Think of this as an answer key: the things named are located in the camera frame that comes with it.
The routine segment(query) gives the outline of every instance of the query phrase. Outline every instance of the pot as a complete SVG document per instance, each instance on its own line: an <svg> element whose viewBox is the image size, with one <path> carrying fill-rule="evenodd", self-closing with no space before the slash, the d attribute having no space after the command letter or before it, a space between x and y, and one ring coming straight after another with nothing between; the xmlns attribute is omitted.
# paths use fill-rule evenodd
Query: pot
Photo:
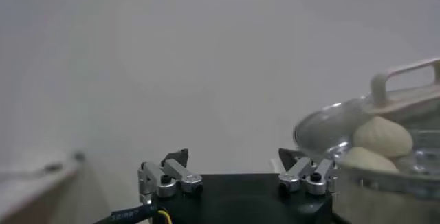
<svg viewBox="0 0 440 224"><path fill-rule="evenodd" d="M431 85L386 91L394 75L433 66ZM440 220L440 59L395 67L376 75L371 95L337 103L307 116L294 129L299 149L314 160L338 164L333 211L352 224L424 224ZM394 159L400 173L345 166L352 135L380 114L408 129L411 154Z"/></svg>

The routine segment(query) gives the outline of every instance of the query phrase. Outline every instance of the yellow wire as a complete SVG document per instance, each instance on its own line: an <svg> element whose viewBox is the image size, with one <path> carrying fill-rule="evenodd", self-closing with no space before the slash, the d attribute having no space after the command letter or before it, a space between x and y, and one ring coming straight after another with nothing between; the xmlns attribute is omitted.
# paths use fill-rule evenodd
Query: yellow wire
<svg viewBox="0 0 440 224"><path fill-rule="evenodd" d="M170 214L168 212L165 212L163 210L159 210L159 211L157 211L157 213L163 215L165 217L165 219L166 219L166 222L168 224L173 224L173 222L171 221L171 216L170 216Z"/></svg>

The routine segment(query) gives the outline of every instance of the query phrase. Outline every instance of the steamed bun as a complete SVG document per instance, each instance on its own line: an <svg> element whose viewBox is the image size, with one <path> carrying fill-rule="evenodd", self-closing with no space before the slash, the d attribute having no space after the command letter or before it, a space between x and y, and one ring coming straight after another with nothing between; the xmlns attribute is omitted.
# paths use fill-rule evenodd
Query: steamed bun
<svg viewBox="0 0 440 224"><path fill-rule="evenodd" d="M381 117L374 117L355 132L354 146L363 147L385 157L407 155L413 139L402 126Z"/></svg>
<svg viewBox="0 0 440 224"><path fill-rule="evenodd" d="M342 158L342 163L347 166L365 170L399 172L396 166L387 158L361 147L353 147Z"/></svg>

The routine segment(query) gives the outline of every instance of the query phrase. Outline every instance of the metal bracket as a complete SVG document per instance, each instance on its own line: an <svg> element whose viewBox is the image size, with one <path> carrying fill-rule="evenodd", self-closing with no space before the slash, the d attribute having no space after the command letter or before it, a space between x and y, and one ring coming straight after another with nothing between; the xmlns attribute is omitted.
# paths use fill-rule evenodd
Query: metal bracket
<svg viewBox="0 0 440 224"><path fill-rule="evenodd" d="M334 171L334 162L323 159L315 172L305 179L307 192L313 195L324 195L329 189L328 177Z"/></svg>
<svg viewBox="0 0 440 224"><path fill-rule="evenodd" d="M301 157L289 171L281 173L280 190L282 193L290 194L296 192L301 188L301 177L309 174L312 167L312 161L308 157Z"/></svg>
<svg viewBox="0 0 440 224"><path fill-rule="evenodd" d="M185 193L200 194L203 192L204 186L201 175L191 173L178 161L174 159L166 160L163 171L180 181L181 188Z"/></svg>
<svg viewBox="0 0 440 224"><path fill-rule="evenodd" d="M176 193L176 180L165 174L162 169L152 162L145 162L137 171L139 180L140 201L145 203L151 194L167 198Z"/></svg>

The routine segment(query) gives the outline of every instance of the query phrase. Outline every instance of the black cable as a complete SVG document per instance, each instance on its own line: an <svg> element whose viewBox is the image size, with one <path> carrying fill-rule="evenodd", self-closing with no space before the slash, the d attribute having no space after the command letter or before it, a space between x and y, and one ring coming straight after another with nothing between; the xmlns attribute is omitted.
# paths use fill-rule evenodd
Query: black cable
<svg viewBox="0 0 440 224"><path fill-rule="evenodd" d="M153 204L141 205L137 208L115 211L110 216L95 224L136 224L157 214L157 207Z"/></svg>

